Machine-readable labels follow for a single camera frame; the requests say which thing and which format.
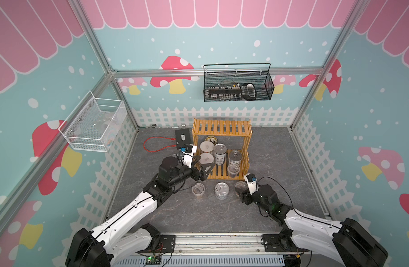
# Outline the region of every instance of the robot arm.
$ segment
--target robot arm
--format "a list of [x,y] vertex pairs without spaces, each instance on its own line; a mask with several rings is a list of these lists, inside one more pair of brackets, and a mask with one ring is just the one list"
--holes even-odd
[[281,247],[285,244],[287,249],[287,244],[291,243],[297,248],[315,251],[348,267],[384,265],[388,257],[387,251],[355,220],[325,220],[297,211],[281,203],[277,193],[268,184],[259,186],[254,174],[247,174],[244,178],[248,188],[236,188],[240,199],[246,205],[254,202],[260,212],[265,211],[268,218],[284,228],[279,236],[282,240],[278,241]]

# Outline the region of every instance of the wooden shelf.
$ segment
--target wooden shelf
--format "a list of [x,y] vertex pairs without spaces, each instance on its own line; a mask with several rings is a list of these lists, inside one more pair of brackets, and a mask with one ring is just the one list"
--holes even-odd
[[[194,119],[192,127],[192,138],[194,145],[198,147],[198,136],[239,136],[243,137],[243,147],[241,149],[242,161],[240,163],[240,172],[237,177],[231,178],[227,174],[228,155],[231,150],[227,150],[225,154],[225,162],[223,165],[215,165],[208,179],[223,179],[223,180],[243,180],[243,176],[249,170],[249,154],[248,147],[252,136],[252,125],[250,120],[198,120]],[[202,152],[197,148],[196,155]]]

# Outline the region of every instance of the metal can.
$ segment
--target metal can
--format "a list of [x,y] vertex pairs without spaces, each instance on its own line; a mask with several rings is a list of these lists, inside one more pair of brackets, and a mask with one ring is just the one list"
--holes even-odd
[[216,144],[213,147],[213,160],[216,165],[224,164],[226,152],[227,147],[224,144]]
[[218,139],[217,139],[215,136],[208,136],[208,137],[206,137],[205,140],[206,140],[206,141],[210,141],[210,142],[212,142],[213,144],[218,143]]
[[213,143],[210,142],[210,141],[203,141],[200,144],[200,150],[202,152],[207,152],[207,153],[212,152],[213,151]]
[[227,198],[229,194],[230,188],[226,183],[217,183],[215,185],[215,196],[219,200],[224,200]]
[[240,166],[240,162],[242,162],[242,153],[237,150],[233,150],[229,154],[229,163],[236,163]]

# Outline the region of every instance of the light blue wall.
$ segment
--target light blue wall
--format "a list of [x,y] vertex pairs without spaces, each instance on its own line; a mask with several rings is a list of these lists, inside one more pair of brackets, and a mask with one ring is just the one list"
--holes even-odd
[[[324,150],[330,151],[328,158],[335,160],[341,183],[346,181],[345,190],[354,193],[351,201],[362,207],[362,224],[370,222],[370,233],[381,239],[381,245],[393,258],[389,265],[409,266],[409,215],[399,203],[401,194],[409,194],[409,68],[402,64],[401,57],[389,56],[380,45],[356,33],[338,59],[343,81],[337,97],[332,99],[326,90],[323,101],[313,99],[304,121],[308,117],[315,136],[324,142]],[[399,153],[405,164],[405,179],[397,190],[391,189],[384,174],[375,181],[365,176],[361,168],[369,162],[359,157],[359,147]],[[311,164],[321,171],[319,164]],[[320,184],[327,184],[325,179],[323,176]],[[338,183],[330,182],[329,191]],[[335,217],[342,218],[349,207],[341,203],[346,209],[342,211],[338,198],[333,197],[328,202],[336,210]]]

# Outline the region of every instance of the white picket fence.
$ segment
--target white picket fence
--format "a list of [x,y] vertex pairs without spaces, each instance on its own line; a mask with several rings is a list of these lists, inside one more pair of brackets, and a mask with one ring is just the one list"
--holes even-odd
[[150,126],[156,124],[159,127],[170,127],[170,126],[181,126],[185,124],[186,126],[192,126],[194,118],[197,119],[217,119],[217,120],[250,120],[252,125],[291,125],[293,119],[298,113],[298,107],[291,110],[289,107],[282,110],[280,107],[276,110],[269,108],[265,110],[263,107],[256,110],[255,107],[248,110],[246,107],[242,110],[237,107],[233,110],[229,108],[221,109],[218,108],[213,110],[209,108],[205,110],[201,108],[196,110],[192,108],[187,110],[179,110],[175,108],[170,110],[153,110],[149,108],[147,111],[141,108],[140,110],[132,109],[132,113],[135,117],[136,122],[139,126]]

